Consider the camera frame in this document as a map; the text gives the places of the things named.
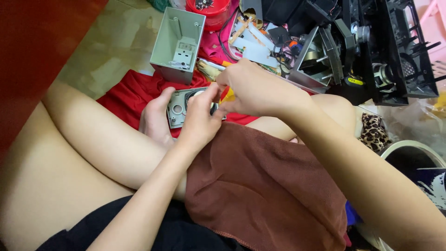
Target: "bare foot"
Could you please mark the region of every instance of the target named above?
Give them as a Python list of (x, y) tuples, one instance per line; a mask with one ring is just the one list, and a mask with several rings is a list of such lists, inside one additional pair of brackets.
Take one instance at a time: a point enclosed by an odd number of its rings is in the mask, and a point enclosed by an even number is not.
[(158, 98), (147, 104), (141, 113), (138, 129), (140, 132), (166, 147), (170, 147), (174, 143), (166, 118), (167, 104), (174, 91), (175, 88), (168, 87), (163, 90)]

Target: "brown towel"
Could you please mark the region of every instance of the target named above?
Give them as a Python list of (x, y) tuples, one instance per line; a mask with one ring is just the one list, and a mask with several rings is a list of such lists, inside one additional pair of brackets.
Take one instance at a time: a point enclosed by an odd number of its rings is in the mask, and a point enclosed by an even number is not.
[(345, 203), (305, 145), (230, 122), (187, 173), (192, 220), (254, 251), (343, 251)]

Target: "plastic bag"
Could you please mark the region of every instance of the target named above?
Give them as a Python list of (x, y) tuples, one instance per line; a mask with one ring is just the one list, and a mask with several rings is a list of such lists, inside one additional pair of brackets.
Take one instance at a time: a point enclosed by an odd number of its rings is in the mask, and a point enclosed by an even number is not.
[(409, 98), (409, 106), (378, 107), (392, 141), (415, 140), (446, 160), (446, 82), (438, 84), (439, 98)]

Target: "wire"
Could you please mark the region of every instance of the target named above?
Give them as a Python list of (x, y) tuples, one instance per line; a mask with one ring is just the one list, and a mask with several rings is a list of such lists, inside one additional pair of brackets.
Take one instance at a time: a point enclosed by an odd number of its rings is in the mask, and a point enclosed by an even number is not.
[(330, 15), (331, 15), (331, 12), (336, 8), (337, 4), (338, 4), (338, 0), (336, 0), (336, 3), (334, 3), (333, 9), (330, 10)]
[(228, 18), (228, 20), (226, 20), (226, 22), (223, 24), (221, 30), (220, 30), (220, 31), (218, 32), (218, 34), (217, 34), (217, 37), (219, 38), (220, 46), (222, 47), (222, 49), (223, 49), (223, 53), (226, 55), (227, 59), (229, 59), (229, 61), (231, 61), (231, 59), (232, 59), (232, 60), (234, 60), (234, 61), (236, 61), (236, 62), (238, 61), (238, 59), (235, 59), (234, 57), (232, 57), (232, 56), (228, 53), (228, 51), (226, 50), (226, 47), (224, 46), (224, 44), (223, 44), (223, 42), (222, 42), (222, 40), (221, 40), (221, 38), (220, 38), (220, 35), (221, 35), (221, 33), (222, 33), (222, 30), (224, 30), (224, 28), (227, 26), (228, 22), (234, 17), (234, 15), (237, 13), (238, 10), (239, 10), (239, 8), (236, 8), (236, 9), (235, 9), (235, 11), (231, 14), (231, 16)]

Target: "red cloth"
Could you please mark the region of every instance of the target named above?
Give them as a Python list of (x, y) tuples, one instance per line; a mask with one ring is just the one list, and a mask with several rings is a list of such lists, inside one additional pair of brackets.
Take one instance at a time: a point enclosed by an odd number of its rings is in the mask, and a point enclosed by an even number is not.
[[(177, 90), (209, 86), (210, 82), (199, 72), (195, 71), (190, 85), (177, 84), (165, 81), (156, 72), (153, 76), (144, 75), (134, 70), (129, 70), (122, 80), (111, 88), (97, 102), (107, 108), (114, 115), (122, 119), (131, 127), (138, 130), (141, 112), (149, 101), (159, 97), (162, 90), (167, 87), (175, 87)], [(226, 121), (246, 125), (257, 117), (230, 113)], [(172, 137), (180, 135), (181, 128), (171, 129)]]

